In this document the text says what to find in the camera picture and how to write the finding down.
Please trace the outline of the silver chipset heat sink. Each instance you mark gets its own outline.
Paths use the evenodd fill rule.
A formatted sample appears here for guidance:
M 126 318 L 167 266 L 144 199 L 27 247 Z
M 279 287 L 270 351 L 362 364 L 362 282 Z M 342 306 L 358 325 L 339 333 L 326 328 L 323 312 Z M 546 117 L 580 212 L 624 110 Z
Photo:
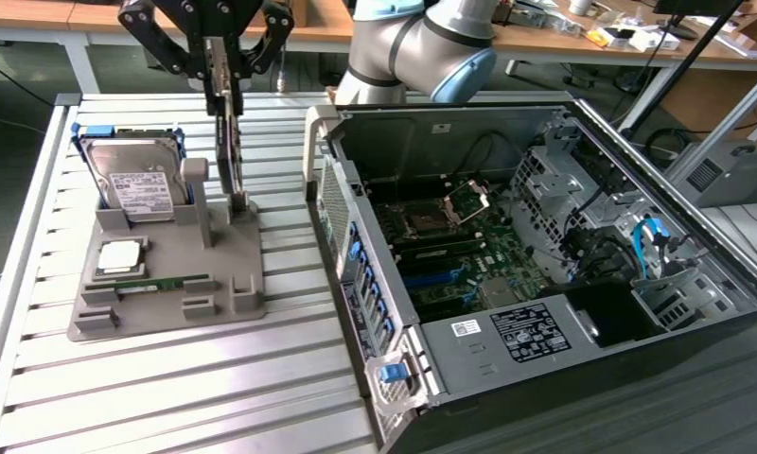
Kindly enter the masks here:
M 483 281 L 479 286 L 479 293 L 487 308 L 511 306 L 524 301 L 524 297 L 516 294 L 510 279 L 503 276 Z

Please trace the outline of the silver CPU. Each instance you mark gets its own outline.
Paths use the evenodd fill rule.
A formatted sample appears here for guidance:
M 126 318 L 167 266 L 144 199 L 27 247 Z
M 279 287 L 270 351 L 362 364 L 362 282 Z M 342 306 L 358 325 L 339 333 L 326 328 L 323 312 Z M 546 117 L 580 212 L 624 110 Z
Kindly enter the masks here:
M 99 253 L 96 272 L 100 275 L 138 271 L 142 265 L 143 244 L 134 239 L 106 242 Z

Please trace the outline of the orange white box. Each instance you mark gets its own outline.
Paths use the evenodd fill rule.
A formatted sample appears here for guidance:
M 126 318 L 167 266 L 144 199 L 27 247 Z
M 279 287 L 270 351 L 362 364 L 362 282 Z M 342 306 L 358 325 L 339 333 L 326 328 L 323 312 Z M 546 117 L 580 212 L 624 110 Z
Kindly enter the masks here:
M 619 26 L 596 26 L 586 33 L 586 38 L 602 48 L 627 48 L 636 29 Z

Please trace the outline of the blue case latch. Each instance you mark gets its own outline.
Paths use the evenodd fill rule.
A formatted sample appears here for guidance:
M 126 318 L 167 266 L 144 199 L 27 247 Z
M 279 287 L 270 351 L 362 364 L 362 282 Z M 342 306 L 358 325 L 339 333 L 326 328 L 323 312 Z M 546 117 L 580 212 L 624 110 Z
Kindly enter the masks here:
M 406 363 L 396 362 L 380 366 L 379 376 L 384 384 L 392 384 L 407 380 L 411 373 Z

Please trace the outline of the green motherboard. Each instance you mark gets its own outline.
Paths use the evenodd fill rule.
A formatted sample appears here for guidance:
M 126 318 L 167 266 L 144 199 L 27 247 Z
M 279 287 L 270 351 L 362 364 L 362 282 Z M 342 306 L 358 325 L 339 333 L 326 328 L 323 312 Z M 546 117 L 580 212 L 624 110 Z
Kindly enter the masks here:
M 370 190 L 370 201 L 379 226 L 388 243 L 391 257 L 404 276 L 416 276 L 443 271 L 460 270 L 454 284 L 428 288 L 407 289 L 419 319 L 427 323 L 479 312 L 483 304 L 479 286 L 487 279 L 503 276 L 524 301 L 536 298 L 542 289 L 554 280 L 534 260 L 535 250 L 524 244 L 516 234 L 510 217 L 510 192 L 499 195 L 486 181 L 476 181 L 488 192 L 490 207 L 463 225 L 458 232 L 442 236 L 412 235 L 404 220 L 404 206 L 414 201 L 444 197 L 463 181 L 440 180 L 422 184 L 379 185 Z M 480 253 L 447 260 L 431 261 L 410 266 L 396 263 L 396 254 L 411 248 L 462 243 L 486 243 Z

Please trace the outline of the CPU socket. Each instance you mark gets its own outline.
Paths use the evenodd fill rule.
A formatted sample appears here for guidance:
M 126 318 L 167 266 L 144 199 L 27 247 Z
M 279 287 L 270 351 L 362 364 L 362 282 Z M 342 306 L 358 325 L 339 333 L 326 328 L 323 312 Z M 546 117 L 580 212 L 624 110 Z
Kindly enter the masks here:
M 450 219 L 446 204 L 440 199 L 414 201 L 404 206 L 404 220 L 412 235 L 418 237 L 442 236 L 462 228 Z

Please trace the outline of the RAM stick with black chips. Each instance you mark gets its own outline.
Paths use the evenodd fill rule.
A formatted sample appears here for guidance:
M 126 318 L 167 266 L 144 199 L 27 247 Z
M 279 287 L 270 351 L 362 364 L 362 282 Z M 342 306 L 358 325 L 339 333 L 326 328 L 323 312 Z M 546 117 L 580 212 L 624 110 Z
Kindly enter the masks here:
M 436 245 L 420 248 L 411 248 L 399 251 L 396 254 L 396 263 L 410 266 L 431 261 L 447 260 L 480 253 L 486 249 L 486 243 L 462 243 L 451 245 Z

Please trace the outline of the wooden desk grey legs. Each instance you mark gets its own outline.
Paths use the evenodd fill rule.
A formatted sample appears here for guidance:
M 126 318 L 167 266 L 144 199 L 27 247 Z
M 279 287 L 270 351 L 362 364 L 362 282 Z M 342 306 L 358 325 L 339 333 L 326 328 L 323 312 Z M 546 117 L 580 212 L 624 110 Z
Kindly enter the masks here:
M 102 92 L 88 48 L 136 46 L 118 20 L 114 5 L 76 0 L 0 0 L 0 41 L 52 43 L 64 47 L 86 94 Z M 354 22 L 343 0 L 311 0 L 307 27 L 295 27 L 288 49 L 296 52 L 344 53 Z
M 628 128 L 651 102 L 667 90 L 659 106 L 694 130 L 715 127 L 729 110 L 757 82 L 757 59 L 750 59 L 723 43 L 714 41 L 679 81 L 672 81 L 675 69 L 697 47 L 684 42 L 674 51 L 640 53 L 631 48 L 603 48 L 586 37 L 555 31 L 554 28 L 496 26 L 495 46 L 500 58 L 531 63 L 580 63 L 591 65 L 647 65 L 658 70 L 646 91 L 628 108 L 615 111 L 620 126 Z

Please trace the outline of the metal socket cover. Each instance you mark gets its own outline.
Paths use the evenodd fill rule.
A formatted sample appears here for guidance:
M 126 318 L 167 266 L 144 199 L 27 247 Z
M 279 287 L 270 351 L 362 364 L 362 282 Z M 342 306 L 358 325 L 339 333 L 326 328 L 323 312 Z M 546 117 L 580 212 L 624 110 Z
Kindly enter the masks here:
M 490 207 L 488 192 L 475 180 L 468 180 L 444 197 L 443 202 L 447 217 L 456 225 L 463 225 Z

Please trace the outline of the graphics card with silver bracket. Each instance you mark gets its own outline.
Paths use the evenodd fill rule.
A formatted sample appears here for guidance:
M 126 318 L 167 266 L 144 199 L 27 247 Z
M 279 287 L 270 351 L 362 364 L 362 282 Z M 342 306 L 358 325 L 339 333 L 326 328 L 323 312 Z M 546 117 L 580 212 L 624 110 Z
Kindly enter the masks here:
M 218 166 L 224 192 L 242 200 L 246 189 L 242 175 L 242 144 L 239 115 L 243 97 L 239 79 L 231 69 L 230 56 L 223 37 L 208 37 L 206 51 L 208 57 L 210 80 L 214 90 L 214 106 L 218 124 Z

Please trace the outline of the grey parts rack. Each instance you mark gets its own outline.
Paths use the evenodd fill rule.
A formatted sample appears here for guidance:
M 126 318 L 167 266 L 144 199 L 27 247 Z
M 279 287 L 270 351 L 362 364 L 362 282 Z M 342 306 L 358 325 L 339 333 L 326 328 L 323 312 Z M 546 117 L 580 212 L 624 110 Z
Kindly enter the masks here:
M 208 162 L 190 158 L 180 174 L 194 202 L 176 208 L 171 221 L 132 224 L 118 209 L 100 209 L 67 336 L 74 342 L 152 334 L 190 327 L 260 319 L 267 314 L 264 262 L 258 210 L 239 199 L 210 201 L 204 184 Z M 99 253 L 106 242 L 138 240 L 143 244 L 138 271 L 100 275 Z M 187 281 L 184 289 L 118 294 L 84 290 L 86 284 L 210 274 Z

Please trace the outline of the metal slat table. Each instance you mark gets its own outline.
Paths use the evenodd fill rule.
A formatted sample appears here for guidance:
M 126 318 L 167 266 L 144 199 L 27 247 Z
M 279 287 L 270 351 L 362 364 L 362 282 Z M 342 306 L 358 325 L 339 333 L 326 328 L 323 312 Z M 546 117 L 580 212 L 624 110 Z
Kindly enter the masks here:
M 322 237 L 324 163 L 303 164 L 315 94 L 252 94 L 246 180 L 260 210 L 267 314 L 114 340 L 66 338 L 95 227 L 75 122 L 208 132 L 194 95 L 88 95 L 55 109 L 0 283 L 0 454 L 388 450 L 370 377 L 347 352 Z

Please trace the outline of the open grey PC case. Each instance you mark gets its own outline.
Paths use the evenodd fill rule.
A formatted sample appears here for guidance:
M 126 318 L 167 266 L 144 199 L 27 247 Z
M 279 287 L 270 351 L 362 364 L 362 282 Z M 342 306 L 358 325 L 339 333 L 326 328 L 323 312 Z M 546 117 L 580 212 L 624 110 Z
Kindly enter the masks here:
M 330 106 L 308 114 L 308 174 L 346 338 L 371 381 L 380 454 L 639 454 L 757 449 L 757 205 L 702 209 L 594 108 L 563 93 L 470 104 Z M 534 260 L 600 330 L 599 357 L 458 400 L 443 382 L 368 192 L 486 181 L 503 195 L 546 123 L 575 117 L 644 194 L 630 246 L 582 231 Z M 379 368 L 411 376 L 384 384 Z

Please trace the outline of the aluminium frame profile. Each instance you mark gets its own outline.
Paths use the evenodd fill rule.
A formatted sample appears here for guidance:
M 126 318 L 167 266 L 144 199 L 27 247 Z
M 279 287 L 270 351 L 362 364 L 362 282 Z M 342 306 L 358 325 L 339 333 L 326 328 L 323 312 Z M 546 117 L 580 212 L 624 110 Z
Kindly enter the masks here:
M 723 142 L 746 139 L 757 146 L 757 83 L 721 123 L 705 129 L 703 133 L 705 137 L 699 146 L 683 152 L 667 171 L 667 176 L 674 183 L 684 180 Z

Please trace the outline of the black stand pole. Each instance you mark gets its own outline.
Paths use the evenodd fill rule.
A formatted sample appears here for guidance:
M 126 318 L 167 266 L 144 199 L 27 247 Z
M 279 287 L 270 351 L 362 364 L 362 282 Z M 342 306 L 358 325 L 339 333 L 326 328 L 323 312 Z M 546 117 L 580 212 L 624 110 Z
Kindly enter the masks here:
M 668 67 L 668 74 L 666 76 L 656 76 L 656 79 L 646 86 L 647 92 L 638 97 L 634 107 L 628 111 L 619 126 L 619 132 L 627 139 L 631 139 L 640 130 L 651 114 L 660 106 L 663 99 L 675 88 L 687 70 L 692 67 L 701 54 L 714 41 L 731 18 L 715 18 L 714 24 L 703 33 L 702 38 L 697 40 L 695 46 L 682 62 Z

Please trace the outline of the grey equipment box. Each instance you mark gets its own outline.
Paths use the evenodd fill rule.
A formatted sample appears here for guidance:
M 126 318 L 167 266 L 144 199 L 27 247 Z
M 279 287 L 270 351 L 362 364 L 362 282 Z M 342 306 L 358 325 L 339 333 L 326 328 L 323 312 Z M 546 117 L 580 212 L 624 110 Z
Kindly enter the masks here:
M 757 203 L 757 145 L 747 140 L 719 143 L 679 190 L 699 208 Z

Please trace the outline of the black monitor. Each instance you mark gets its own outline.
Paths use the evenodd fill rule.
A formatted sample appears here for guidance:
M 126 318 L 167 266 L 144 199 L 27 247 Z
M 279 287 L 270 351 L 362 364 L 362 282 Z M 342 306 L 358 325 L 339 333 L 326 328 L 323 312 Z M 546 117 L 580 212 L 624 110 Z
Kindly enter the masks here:
M 666 15 L 658 25 L 680 40 L 694 41 L 702 38 L 698 32 L 682 24 L 688 16 L 706 16 L 730 19 L 746 0 L 656 0 L 652 12 Z

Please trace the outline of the small white box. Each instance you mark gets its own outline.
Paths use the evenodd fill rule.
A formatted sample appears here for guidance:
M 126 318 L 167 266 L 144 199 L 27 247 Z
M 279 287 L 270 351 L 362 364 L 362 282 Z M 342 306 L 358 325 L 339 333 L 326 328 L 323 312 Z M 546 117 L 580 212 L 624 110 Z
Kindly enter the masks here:
M 674 34 L 636 30 L 628 40 L 628 45 L 639 52 L 656 49 L 675 51 L 679 48 L 680 40 Z

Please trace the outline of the hard disk with blue carrier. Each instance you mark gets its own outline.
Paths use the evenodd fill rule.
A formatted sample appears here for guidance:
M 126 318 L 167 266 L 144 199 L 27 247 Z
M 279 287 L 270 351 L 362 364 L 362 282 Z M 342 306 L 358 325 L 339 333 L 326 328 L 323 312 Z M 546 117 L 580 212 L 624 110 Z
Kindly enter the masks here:
M 119 129 L 71 126 L 71 139 L 87 164 L 103 209 L 119 209 L 130 222 L 171 221 L 194 202 L 180 174 L 187 157 L 182 128 Z

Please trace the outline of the green RAM stick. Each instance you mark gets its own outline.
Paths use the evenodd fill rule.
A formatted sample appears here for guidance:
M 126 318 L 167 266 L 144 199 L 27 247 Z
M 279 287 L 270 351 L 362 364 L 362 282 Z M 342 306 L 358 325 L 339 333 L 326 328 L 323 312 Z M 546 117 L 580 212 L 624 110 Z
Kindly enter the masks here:
M 160 291 L 176 291 L 184 289 L 187 281 L 208 279 L 210 274 L 195 274 L 188 276 L 148 278 L 126 281 L 102 282 L 86 284 L 84 290 L 114 290 L 118 294 L 148 293 Z

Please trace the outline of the grey metal disk bay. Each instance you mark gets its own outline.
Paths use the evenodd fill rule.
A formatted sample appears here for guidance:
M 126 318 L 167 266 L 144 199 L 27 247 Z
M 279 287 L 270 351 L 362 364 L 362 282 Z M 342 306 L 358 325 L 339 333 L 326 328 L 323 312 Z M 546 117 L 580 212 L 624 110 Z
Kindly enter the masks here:
M 575 117 L 546 123 L 512 180 L 512 226 L 524 244 L 555 259 L 582 231 L 630 246 L 630 217 L 644 194 Z

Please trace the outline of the silver metal device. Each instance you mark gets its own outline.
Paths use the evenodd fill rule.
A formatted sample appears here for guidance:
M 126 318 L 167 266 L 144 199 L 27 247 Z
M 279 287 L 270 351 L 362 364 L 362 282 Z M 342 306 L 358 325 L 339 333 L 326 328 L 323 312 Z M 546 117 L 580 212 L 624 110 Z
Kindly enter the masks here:
M 560 27 L 566 17 L 554 0 L 510 0 L 507 22 L 530 28 Z

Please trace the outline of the grey power supply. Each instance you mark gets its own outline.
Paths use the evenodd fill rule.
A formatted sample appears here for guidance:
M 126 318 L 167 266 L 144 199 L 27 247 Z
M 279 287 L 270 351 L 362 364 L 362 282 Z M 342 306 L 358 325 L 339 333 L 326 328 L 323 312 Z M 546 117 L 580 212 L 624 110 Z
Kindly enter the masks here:
M 563 294 L 426 323 L 447 400 L 495 391 L 599 357 L 600 330 Z

